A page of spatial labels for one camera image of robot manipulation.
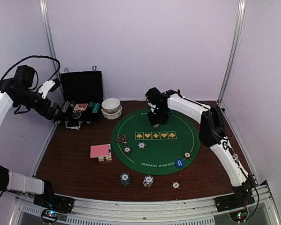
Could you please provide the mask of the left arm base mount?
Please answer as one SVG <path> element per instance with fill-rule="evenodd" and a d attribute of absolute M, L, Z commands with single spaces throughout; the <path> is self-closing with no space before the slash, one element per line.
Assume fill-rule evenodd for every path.
<path fill-rule="evenodd" d="M 33 203 L 43 208 L 52 209 L 61 213 L 71 213 L 74 205 L 74 199 L 70 197 L 64 197 L 55 195 L 52 200 L 43 196 L 34 196 Z"/>

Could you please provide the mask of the red triangular all-in button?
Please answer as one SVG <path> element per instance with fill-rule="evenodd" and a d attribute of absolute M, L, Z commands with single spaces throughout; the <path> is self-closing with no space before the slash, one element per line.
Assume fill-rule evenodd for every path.
<path fill-rule="evenodd" d="M 127 143 L 128 143 L 125 134 L 123 134 L 123 135 L 121 135 L 120 137 L 118 137 L 115 141 L 118 142 L 118 143 L 124 143 L 124 144 L 127 144 Z"/>

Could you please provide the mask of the blue white poker chip stack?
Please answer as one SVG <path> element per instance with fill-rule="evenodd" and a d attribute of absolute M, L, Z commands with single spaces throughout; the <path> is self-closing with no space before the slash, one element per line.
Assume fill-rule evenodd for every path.
<path fill-rule="evenodd" d="M 152 186 L 153 183 L 154 183 L 154 178 L 150 175 L 145 176 L 142 182 L 144 187 L 150 187 Z"/>

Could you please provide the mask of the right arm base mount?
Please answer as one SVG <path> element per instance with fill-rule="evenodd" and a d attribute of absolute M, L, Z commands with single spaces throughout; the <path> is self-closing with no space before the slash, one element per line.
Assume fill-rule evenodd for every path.
<path fill-rule="evenodd" d="M 218 212 L 234 210 L 255 203 L 254 197 L 248 197 L 243 200 L 237 199 L 235 194 L 216 197 L 214 200 Z"/>

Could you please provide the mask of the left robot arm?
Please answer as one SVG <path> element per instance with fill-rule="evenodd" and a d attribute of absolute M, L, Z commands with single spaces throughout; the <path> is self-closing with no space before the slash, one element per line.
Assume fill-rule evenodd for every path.
<path fill-rule="evenodd" d="M 48 120 L 56 118 L 60 114 L 61 108 L 57 103 L 52 103 L 47 95 L 49 92 L 54 92 L 59 85 L 60 81 L 56 78 L 44 82 L 37 91 L 32 91 L 25 87 L 19 78 L 0 81 L 0 127 L 11 107 L 25 106 L 28 111 L 33 109 Z M 38 195 L 47 208 L 54 208 L 58 204 L 58 198 L 49 181 L 15 173 L 1 165 L 0 191 Z"/>

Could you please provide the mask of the brown poker chip stack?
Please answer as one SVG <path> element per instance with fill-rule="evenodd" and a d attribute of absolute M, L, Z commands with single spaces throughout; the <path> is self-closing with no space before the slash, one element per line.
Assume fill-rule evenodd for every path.
<path fill-rule="evenodd" d="M 174 181 L 172 182 L 171 187 L 173 189 L 180 189 L 180 183 L 178 181 Z"/>

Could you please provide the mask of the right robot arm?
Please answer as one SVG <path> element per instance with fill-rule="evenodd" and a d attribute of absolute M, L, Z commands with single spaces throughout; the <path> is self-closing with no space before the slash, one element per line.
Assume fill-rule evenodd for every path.
<path fill-rule="evenodd" d="M 166 124 L 172 110 L 197 121 L 200 125 L 199 140 L 219 158 L 227 172 L 234 194 L 231 203 L 242 206 L 252 195 L 254 182 L 252 176 L 241 164 L 233 150 L 224 127 L 224 118 L 219 106 L 209 106 L 187 99 L 180 91 L 160 92 L 153 87 L 145 94 L 150 112 L 148 119 L 152 126 Z"/>

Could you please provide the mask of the blue small blind button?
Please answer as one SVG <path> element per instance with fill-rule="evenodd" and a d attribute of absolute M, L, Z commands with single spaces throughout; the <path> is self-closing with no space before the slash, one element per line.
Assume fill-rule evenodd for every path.
<path fill-rule="evenodd" d="M 182 168 L 182 167 L 184 167 L 185 166 L 185 161 L 183 160 L 183 159 L 176 159 L 175 160 L 175 166 L 177 167 L 177 168 Z"/>

